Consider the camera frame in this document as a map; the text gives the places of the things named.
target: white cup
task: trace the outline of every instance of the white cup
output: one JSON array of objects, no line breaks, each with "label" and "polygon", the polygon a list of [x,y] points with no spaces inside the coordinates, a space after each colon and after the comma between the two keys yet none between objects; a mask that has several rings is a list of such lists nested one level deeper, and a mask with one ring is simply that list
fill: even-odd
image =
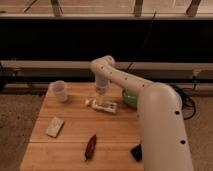
[{"label": "white cup", "polygon": [[67,101],[67,84],[64,81],[59,80],[50,83],[50,90],[60,102]]}]

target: brown object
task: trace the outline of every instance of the brown object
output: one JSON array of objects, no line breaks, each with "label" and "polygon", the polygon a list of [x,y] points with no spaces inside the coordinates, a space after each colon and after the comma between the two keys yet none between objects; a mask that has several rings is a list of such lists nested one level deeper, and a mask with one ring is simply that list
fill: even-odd
[{"label": "brown object", "polygon": [[26,13],[38,0],[33,0],[32,2],[27,5],[26,8],[24,8],[23,12]]},{"label": "brown object", "polygon": [[5,14],[5,13],[7,13],[7,12],[4,10],[0,10],[0,14]]},{"label": "brown object", "polygon": [[52,4],[54,16],[61,17],[61,14],[63,14],[63,12],[58,0],[51,0],[51,4]]},{"label": "brown object", "polygon": [[86,160],[92,159],[94,152],[95,152],[95,146],[96,146],[96,135],[93,135],[88,144],[87,144],[87,148],[85,150],[85,158]]},{"label": "brown object", "polygon": [[140,17],[142,14],[143,0],[135,0],[134,15]]},{"label": "brown object", "polygon": [[200,5],[200,1],[201,0],[192,0],[191,4],[189,5],[189,7],[186,10],[186,14],[189,17],[195,17],[196,16],[198,7]]},{"label": "brown object", "polygon": [[[48,89],[31,134],[20,171],[143,171],[130,149],[140,142],[137,112],[122,100],[122,89],[114,84],[105,100],[118,103],[116,115],[88,108],[85,99],[95,98],[94,83],[68,83],[70,101],[58,103]],[[44,132],[54,117],[66,125],[57,138]],[[92,162],[85,163],[88,137],[96,133],[98,143]]]}]

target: wooden table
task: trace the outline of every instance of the wooden table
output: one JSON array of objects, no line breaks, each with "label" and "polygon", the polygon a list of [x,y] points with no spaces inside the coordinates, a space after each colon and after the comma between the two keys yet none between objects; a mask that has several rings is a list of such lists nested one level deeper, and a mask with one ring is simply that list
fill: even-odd
[{"label": "wooden table", "polygon": [[[95,96],[94,83],[68,83],[69,100],[60,103],[47,91],[33,129],[21,171],[143,171],[130,149],[140,142],[137,112],[122,102],[121,88],[111,84],[106,99],[118,103],[116,115],[85,105]],[[45,134],[56,116],[65,121],[57,138]],[[94,157],[85,162],[88,140],[97,135]]]}]

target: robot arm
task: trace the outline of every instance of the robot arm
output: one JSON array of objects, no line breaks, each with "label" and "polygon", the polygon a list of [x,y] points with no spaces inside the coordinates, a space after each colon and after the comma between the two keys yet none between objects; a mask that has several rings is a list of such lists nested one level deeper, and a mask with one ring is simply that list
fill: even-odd
[{"label": "robot arm", "polygon": [[92,61],[96,91],[104,94],[112,81],[138,96],[145,171],[193,171],[179,95],[166,84],[119,71],[114,65],[111,56]]}]

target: black cable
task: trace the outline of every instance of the black cable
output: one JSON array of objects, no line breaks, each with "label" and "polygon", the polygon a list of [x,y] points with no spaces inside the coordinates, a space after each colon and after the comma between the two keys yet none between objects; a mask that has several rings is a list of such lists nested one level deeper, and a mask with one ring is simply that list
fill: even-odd
[{"label": "black cable", "polygon": [[187,90],[187,91],[195,91],[197,87],[197,77],[193,76],[193,87],[192,88],[182,88],[182,90]]},{"label": "black cable", "polygon": [[5,70],[4,70],[4,67],[0,61],[0,67],[1,67],[1,73],[2,73],[2,76],[4,77],[4,80],[6,83],[8,83],[8,80],[7,80],[7,77],[6,77],[6,73],[5,73]]},{"label": "black cable", "polygon": [[178,86],[176,85],[170,85],[172,88],[174,88],[174,90],[180,95],[181,97],[181,100],[183,102],[183,109],[186,108],[186,107],[191,107],[193,109],[193,112],[190,116],[188,117],[184,117],[184,120],[189,120],[191,118],[194,117],[194,115],[196,114],[197,112],[197,109],[196,109],[196,104],[194,102],[194,100],[189,97],[189,95],[187,95],[181,88],[179,88]]},{"label": "black cable", "polygon": [[157,12],[155,11],[153,17],[152,17],[152,20],[150,22],[150,26],[149,26],[149,29],[147,31],[147,34],[146,34],[146,37],[140,47],[140,49],[137,51],[135,57],[133,58],[132,62],[130,62],[130,64],[128,65],[128,67],[126,68],[125,72],[128,72],[129,69],[131,68],[131,66],[133,65],[133,63],[137,60],[138,56],[141,54],[141,52],[143,51],[144,47],[146,46],[148,40],[149,40],[149,37],[151,35],[151,32],[152,32],[152,27],[153,27],[153,22],[155,20],[155,16],[156,16]]},{"label": "black cable", "polygon": [[33,84],[30,81],[30,78],[27,77],[27,76],[24,76],[23,73],[19,77],[23,80],[23,82],[25,82],[28,85],[29,93],[32,94],[34,87],[33,87]]}]

